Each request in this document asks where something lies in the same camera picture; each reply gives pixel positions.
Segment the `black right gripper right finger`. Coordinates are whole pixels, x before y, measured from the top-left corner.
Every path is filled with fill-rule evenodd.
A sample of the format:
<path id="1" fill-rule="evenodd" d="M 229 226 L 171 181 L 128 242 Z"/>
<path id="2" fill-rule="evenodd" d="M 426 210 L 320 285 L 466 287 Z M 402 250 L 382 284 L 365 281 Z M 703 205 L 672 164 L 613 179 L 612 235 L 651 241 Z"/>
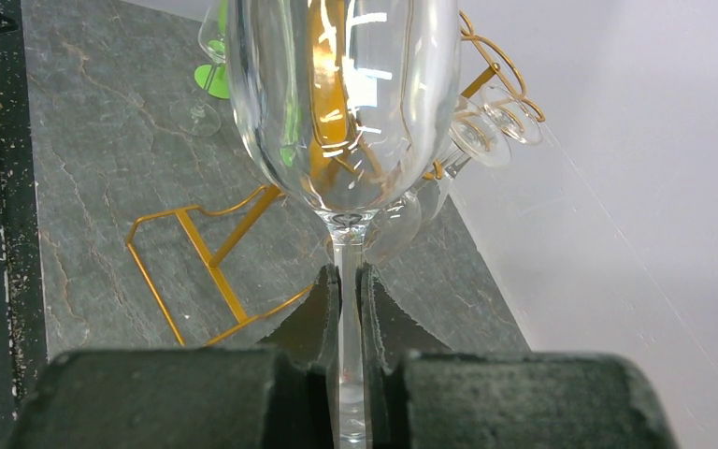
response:
<path id="1" fill-rule="evenodd" d="M 611 354 L 406 351 L 387 358 L 375 269 L 358 271 L 376 448 L 674 448 L 653 387 Z"/>

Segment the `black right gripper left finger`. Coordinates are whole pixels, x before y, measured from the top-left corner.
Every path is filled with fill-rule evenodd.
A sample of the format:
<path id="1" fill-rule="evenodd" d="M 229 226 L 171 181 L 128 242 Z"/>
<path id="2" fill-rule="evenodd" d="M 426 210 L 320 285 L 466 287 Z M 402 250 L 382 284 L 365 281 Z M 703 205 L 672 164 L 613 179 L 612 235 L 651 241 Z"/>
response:
<path id="1" fill-rule="evenodd" d="M 56 356 L 8 448 L 332 448 L 322 368 L 278 345 Z"/>

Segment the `green wine glass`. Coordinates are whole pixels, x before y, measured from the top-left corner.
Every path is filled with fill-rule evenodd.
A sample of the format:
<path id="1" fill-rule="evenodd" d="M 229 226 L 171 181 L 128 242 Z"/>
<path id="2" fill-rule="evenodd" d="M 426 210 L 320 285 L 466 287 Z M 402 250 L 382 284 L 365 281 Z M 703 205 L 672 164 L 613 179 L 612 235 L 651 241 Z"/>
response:
<path id="1" fill-rule="evenodd" d="M 218 99 L 230 98 L 225 65 L 227 10 L 228 1 L 213 1 L 197 36 L 198 44 L 210 63 L 195 70 L 194 80 L 200 88 Z"/>

